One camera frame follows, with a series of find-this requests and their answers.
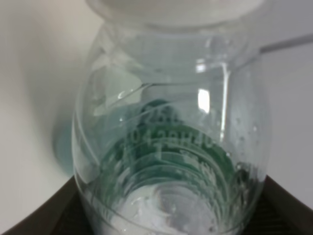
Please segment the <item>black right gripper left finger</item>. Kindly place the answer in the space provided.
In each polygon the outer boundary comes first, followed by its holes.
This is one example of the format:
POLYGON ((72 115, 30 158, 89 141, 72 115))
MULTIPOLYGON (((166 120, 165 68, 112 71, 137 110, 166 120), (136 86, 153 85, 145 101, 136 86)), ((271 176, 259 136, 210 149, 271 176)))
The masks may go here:
POLYGON ((4 235, 92 235, 74 177, 4 235))

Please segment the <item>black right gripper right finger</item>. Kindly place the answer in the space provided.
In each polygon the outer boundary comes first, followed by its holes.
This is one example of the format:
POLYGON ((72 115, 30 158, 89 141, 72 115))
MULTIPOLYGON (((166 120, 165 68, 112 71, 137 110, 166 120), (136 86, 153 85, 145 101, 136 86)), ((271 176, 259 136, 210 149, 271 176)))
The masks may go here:
POLYGON ((246 227, 246 233, 248 235, 311 235, 313 210, 268 176, 255 213, 246 227))

